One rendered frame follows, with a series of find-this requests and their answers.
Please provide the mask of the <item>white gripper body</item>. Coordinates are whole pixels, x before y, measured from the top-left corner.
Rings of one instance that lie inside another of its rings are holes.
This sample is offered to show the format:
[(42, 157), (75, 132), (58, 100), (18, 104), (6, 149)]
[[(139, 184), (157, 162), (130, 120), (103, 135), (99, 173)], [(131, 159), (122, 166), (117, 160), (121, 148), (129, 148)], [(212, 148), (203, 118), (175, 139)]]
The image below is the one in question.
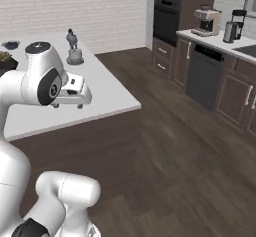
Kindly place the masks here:
[(92, 94), (86, 83), (79, 84), (66, 84), (61, 88), (59, 95), (52, 102), (53, 106), (60, 104), (75, 104), (81, 106), (90, 104), (92, 101)]

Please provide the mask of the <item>grey-blue figurine on round stand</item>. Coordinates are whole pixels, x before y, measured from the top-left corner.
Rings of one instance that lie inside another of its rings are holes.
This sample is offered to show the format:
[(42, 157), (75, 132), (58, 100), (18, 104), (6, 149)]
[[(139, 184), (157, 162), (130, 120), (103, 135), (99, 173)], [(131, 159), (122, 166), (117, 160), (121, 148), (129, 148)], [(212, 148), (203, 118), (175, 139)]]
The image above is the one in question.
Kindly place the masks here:
[(84, 63), (84, 59), (82, 56), (82, 50), (77, 47), (78, 38), (73, 33), (72, 29), (68, 30), (68, 34), (66, 35), (66, 40), (69, 43), (70, 49), (68, 51), (69, 55), (67, 58), (67, 63), (69, 65), (80, 65)]

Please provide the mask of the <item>dark blue flat object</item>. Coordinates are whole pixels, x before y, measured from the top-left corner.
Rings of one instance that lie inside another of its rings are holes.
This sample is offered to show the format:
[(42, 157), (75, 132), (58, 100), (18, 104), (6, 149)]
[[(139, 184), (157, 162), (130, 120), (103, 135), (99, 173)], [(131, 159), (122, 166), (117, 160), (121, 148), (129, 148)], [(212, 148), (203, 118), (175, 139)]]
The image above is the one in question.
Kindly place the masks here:
[(15, 50), (19, 47), (19, 41), (6, 41), (2, 43), (2, 46), (5, 47), (7, 50)]

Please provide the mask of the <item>black built-in oven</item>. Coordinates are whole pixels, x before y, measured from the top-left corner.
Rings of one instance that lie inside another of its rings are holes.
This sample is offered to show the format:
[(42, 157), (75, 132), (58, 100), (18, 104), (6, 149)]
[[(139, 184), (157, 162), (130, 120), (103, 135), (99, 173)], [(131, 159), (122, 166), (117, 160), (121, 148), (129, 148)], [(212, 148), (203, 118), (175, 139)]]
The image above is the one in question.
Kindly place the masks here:
[(176, 46), (181, 0), (154, 0), (153, 36)]

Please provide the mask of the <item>dark grey dishwasher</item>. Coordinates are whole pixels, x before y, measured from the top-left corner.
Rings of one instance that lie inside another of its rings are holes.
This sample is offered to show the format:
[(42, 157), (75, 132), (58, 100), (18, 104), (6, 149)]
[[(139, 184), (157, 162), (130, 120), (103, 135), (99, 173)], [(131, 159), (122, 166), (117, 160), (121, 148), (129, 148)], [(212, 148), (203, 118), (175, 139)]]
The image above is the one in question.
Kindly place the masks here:
[(215, 108), (223, 62), (222, 53), (200, 44), (191, 54), (186, 94), (209, 111)]

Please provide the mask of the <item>brown tall oven cabinet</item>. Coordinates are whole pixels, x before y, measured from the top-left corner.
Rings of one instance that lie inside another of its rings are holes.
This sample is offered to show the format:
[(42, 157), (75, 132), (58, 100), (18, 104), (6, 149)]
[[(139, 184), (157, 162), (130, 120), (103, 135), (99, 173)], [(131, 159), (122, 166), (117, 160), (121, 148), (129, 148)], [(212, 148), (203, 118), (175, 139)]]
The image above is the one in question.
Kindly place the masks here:
[(214, 0), (181, 0), (178, 31), (198, 27), (199, 22), (194, 17), (194, 12), (202, 4), (213, 6), (213, 2)]

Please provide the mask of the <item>beige espresso machine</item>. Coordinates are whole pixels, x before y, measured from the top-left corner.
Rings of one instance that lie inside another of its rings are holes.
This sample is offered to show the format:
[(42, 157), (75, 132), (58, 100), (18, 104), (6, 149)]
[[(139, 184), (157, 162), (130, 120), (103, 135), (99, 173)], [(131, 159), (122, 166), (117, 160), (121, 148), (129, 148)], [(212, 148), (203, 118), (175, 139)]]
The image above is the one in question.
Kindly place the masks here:
[(200, 22), (191, 32), (201, 37), (217, 36), (220, 32), (221, 11), (213, 9), (209, 4), (202, 4), (194, 17)]

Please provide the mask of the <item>brown base cupboard run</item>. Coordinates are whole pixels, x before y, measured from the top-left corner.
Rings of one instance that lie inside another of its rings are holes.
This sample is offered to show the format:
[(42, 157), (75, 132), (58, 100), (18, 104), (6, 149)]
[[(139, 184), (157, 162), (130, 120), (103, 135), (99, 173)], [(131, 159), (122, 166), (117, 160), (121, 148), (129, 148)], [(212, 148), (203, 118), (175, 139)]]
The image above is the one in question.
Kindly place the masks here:
[(196, 44), (219, 51), (224, 56), (212, 112), (239, 131), (256, 137), (256, 63), (199, 40), (181, 36), (176, 46), (157, 38), (153, 40), (152, 68), (171, 78), (186, 93), (191, 54)]

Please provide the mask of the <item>dark sink basin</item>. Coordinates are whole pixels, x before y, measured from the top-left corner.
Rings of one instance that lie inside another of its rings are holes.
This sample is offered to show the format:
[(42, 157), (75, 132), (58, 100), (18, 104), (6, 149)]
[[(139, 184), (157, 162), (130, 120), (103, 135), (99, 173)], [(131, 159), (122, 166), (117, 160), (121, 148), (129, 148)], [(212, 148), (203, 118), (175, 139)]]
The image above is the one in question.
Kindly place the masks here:
[(234, 48), (233, 52), (241, 58), (256, 60), (256, 44)]

